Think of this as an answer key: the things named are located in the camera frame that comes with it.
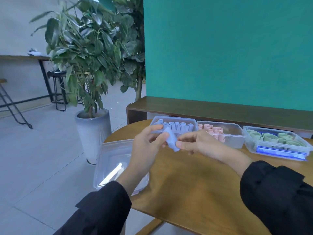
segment plastic container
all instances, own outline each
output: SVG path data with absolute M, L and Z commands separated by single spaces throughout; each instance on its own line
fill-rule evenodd
M 174 125 L 175 125 L 175 122 L 186 123 L 186 126 L 183 124 L 183 127 L 185 128 L 185 130 L 172 129 L 172 131 L 176 137 L 178 137 L 179 135 L 182 135 L 184 133 L 189 132 L 189 127 L 187 127 L 187 125 L 189 125 L 189 124 L 194 125 L 192 131 L 198 130 L 198 124 L 197 124 L 196 120 L 189 119 L 189 118 L 170 117 L 170 116 L 155 116 L 150 125 L 154 125 L 154 123 L 157 123 L 159 120 L 163 120 L 163 123 L 174 122 Z M 156 130 L 153 133 L 162 133 L 163 131 L 164 131 L 164 128 L 161 130 Z
M 101 189 L 110 181 L 116 180 L 125 170 L 131 159 L 133 139 L 102 144 L 98 156 L 93 186 Z M 141 180 L 132 195 L 138 194 L 149 182 L 149 173 Z
M 291 135 L 293 140 L 299 141 L 305 146 L 303 147 L 278 142 L 256 140 L 249 135 L 248 130 L 255 130 L 260 134 L 271 133 L 276 136 L 278 133 L 286 133 Z M 245 145 L 251 153 L 291 160 L 306 161 L 306 157 L 310 154 L 311 151 L 313 151 L 313 146 L 311 144 L 290 131 L 244 126 L 244 134 L 247 136 Z
M 223 128 L 223 134 L 213 133 L 213 135 L 225 136 L 225 144 L 229 147 L 240 149 L 242 148 L 246 135 L 244 135 L 242 128 L 233 123 L 213 122 L 213 121 L 198 121 L 198 124 L 210 124 L 214 127 Z

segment wooden tabletop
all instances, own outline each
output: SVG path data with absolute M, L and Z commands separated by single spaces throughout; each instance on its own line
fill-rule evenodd
M 127 125 L 105 142 L 134 138 L 150 125 L 145 120 Z M 307 162 L 291 161 L 241 151 L 253 160 L 273 166 L 288 166 L 306 176 L 313 185 L 313 157 Z M 132 208 L 162 221 L 202 235 L 270 235 L 263 223 L 243 204 L 240 178 L 228 166 L 200 154 L 189 156 L 161 149 L 150 171 L 148 186 L 131 197 Z
M 313 111 L 145 96 L 126 110 L 313 133 Z
M 28 56 L 28 55 L 0 55 L 0 59 L 10 59 L 10 60 L 24 60 L 24 59 L 37 59 L 42 61 L 49 61 L 48 56 Z

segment gray plant pot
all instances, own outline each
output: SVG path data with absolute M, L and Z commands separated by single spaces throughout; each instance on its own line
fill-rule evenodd
M 95 118 L 90 119 L 83 110 L 79 111 L 75 116 L 75 121 L 87 161 L 95 165 L 100 145 L 112 134 L 112 130 L 107 109 L 99 109 L 93 114 Z

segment black sleeve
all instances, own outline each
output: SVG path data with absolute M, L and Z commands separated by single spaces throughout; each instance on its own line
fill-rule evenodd
M 131 209 L 131 200 L 123 186 L 112 181 L 86 195 L 76 207 L 78 210 L 54 235 L 119 235 Z
M 272 235 L 313 234 L 313 187 L 284 166 L 253 162 L 240 182 L 245 206 Z

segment label on container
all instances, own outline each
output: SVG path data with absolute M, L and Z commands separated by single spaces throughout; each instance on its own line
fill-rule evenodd
M 307 156 L 306 153 L 288 151 L 288 150 L 283 150 L 283 149 L 268 148 L 268 147 L 262 147 L 262 146 L 257 146 L 256 152 L 273 156 L 273 157 L 281 157 L 281 158 L 301 160 L 301 161 L 304 161 Z

